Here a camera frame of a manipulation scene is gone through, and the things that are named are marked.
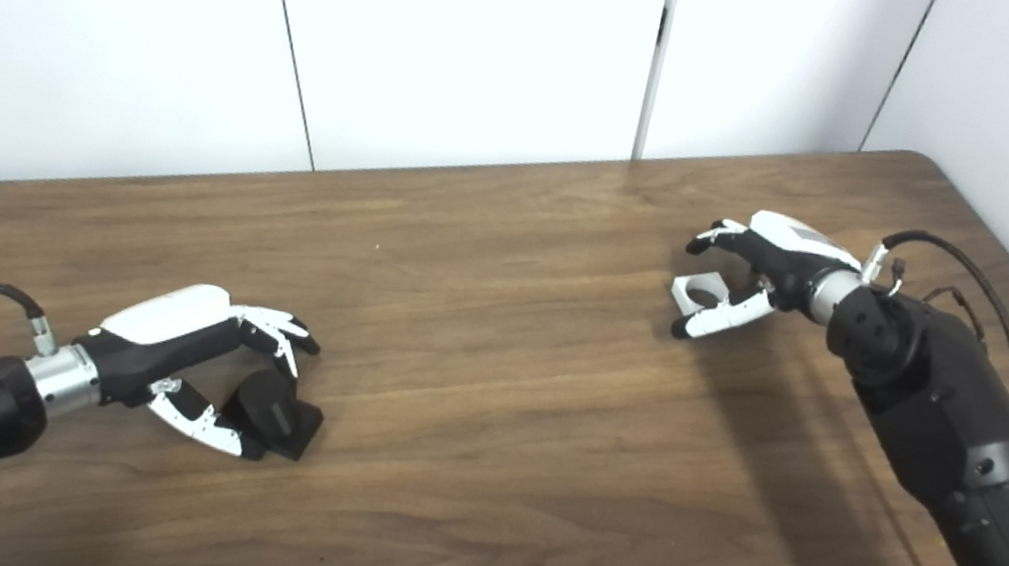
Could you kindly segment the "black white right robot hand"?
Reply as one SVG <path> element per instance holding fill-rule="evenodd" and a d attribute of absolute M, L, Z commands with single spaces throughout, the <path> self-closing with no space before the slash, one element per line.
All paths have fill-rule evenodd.
<path fill-rule="evenodd" d="M 758 281 L 728 290 L 716 306 L 682 312 L 672 323 L 676 339 L 730 331 L 771 315 L 799 312 L 826 325 L 850 292 L 861 289 L 862 267 L 851 252 L 800 220 L 760 211 L 749 224 L 722 219 L 688 241 L 689 254 L 727 250 L 751 267 Z"/>

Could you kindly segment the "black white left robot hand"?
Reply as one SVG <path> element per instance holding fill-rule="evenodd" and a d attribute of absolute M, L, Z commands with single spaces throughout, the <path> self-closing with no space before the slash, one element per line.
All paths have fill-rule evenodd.
<path fill-rule="evenodd" d="M 234 304 L 214 284 L 180 288 L 108 316 L 74 341 L 93 370 L 98 405 L 146 407 L 177 433 L 244 460 L 299 461 L 323 425 L 298 393 L 296 351 L 318 355 L 304 322 L 281 309 Z M 181 374 L 247 348 L 269 358 L 220 407 Z"/>

